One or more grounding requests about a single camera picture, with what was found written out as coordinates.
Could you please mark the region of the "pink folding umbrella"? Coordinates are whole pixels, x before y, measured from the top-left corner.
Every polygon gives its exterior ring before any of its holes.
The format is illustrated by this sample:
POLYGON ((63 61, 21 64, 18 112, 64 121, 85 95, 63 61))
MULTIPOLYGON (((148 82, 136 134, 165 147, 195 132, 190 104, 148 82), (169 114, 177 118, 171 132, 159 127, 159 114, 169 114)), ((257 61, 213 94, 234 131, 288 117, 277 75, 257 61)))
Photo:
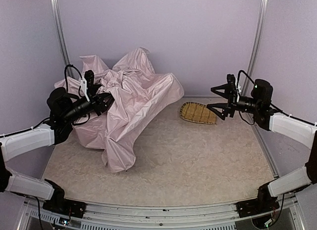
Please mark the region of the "pink folding umbrella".
POLYGON ((83 71, 92 70, 98 93, 114 97, 109 110, 100 116, 91 112, 74 127, 79 143, 102 149, 102 162, 113 172, 130 169, 136 161, 133 145, 138 136, 166 106, 178 101, 184 89, 172 73, 157 74, 139 47, 109 68, 98 55, 81 56, 83 71))

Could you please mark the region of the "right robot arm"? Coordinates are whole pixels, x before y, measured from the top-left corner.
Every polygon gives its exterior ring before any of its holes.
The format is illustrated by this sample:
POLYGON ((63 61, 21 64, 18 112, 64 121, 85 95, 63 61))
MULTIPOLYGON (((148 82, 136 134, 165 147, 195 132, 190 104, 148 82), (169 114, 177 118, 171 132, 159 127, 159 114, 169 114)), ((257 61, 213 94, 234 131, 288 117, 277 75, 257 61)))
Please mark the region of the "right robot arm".
POLYGON ((253 115, 253 121, 262 129, 289 137, 311 152, 308 162, 270 183, 262 185, 258 190, 257 199, 261 202, 277 198, 304 186, 317 182, 317 126, 286 115, 271 104, 273 87, 262 79, 254 81, 251 97, 238 93, 238 83, 234 75, 227 76, 227 83, 211 88, 211 92, 227 100, 227 103, 208 104, 207 109, 220 119, 233 117, 236 111, 253 115))

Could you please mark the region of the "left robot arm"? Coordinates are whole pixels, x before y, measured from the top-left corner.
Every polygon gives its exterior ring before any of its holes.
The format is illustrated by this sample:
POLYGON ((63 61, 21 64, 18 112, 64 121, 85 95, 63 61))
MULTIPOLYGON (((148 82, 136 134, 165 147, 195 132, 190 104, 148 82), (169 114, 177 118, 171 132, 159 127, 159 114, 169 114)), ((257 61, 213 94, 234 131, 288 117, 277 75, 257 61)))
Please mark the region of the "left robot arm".
POLYGON ((68 93, 64 87, 53 90, 47 100, 50 116, 40 124, 0 137, 0 190, 29 195, 49 201, 63 190, 56 184, 26 176, 5 166, 10 159, 29 151, 60 144, 83 116, 106 113, 114 102, 110 93, 90 94, 84 97, 68 93))

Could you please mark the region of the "woven bamboo tray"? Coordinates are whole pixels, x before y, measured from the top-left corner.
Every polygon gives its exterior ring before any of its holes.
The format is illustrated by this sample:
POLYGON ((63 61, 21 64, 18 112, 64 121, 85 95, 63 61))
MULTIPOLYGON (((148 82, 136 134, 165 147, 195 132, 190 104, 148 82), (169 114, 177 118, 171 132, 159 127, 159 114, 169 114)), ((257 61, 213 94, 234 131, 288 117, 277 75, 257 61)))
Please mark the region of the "woven bamboo tray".
POLYGON ((180 117, 188 122, 197 124, 216 124, 216 115, 204 104, 186 102, 180 108, 180 117))

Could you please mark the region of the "right frame post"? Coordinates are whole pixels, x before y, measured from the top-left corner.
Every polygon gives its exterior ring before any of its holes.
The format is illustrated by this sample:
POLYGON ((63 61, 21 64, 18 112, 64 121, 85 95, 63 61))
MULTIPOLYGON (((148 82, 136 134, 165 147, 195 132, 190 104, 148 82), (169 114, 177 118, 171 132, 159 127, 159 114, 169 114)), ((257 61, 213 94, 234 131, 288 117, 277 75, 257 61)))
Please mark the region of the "right frame post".
POLYGON ((250 58, 249 65, 248 65, 248 75, 250 77, 253 74, 258 51, 260 48, 261 37, 262 37, 262 33, 263 33, 263 27, 264 27, 265 16, 266 16, 266 11, 267 11, 267 4, 268 4, 268 0, 261 0, 258 20, 257 20, 257 26, 256 26, 256 33, 255 33, 255 38, 254 38, 254 42, 253 42, 251 58, 250 58))

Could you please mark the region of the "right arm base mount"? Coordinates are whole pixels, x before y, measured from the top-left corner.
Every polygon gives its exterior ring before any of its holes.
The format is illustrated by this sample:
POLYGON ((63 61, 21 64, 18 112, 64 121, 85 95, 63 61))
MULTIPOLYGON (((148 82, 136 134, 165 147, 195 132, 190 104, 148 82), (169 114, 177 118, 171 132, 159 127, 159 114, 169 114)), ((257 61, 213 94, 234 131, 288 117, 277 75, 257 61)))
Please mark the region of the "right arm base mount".
POLYGON ((265 202, 261 202, 257 198, 254 198, 245 201, 239 201, 236 203, 236 207, 239 217, 244 218, 270 212, 273 209, 278 209, 279 203, 277 201, 277 198, 265 202))

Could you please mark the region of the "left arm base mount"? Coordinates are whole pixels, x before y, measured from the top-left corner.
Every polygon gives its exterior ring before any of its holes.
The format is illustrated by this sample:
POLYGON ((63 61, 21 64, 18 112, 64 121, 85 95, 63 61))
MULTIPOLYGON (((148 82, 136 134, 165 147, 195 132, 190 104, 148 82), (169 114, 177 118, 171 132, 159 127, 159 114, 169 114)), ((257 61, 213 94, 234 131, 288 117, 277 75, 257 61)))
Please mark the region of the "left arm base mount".
POLYGON ((87 204, 85 202, 64 198, 46 200, 43 203, 43 209, 45 210, 80 219, 84 216, 86 206, 87 204))

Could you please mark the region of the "front aluminium rail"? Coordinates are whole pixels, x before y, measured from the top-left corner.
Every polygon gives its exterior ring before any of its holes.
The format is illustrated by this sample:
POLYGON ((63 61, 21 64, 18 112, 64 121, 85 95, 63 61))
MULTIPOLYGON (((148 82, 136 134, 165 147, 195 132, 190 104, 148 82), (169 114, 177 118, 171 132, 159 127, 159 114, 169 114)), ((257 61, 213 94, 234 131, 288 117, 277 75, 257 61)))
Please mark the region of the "front aluminium rail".
POLYGON ((85 201, 84 209, 60 214, 28 197, 15 230, 306 230, 297 198, 278 198, 280 207, 252 212, 241 201, 189 206, 133 206, 85 201))

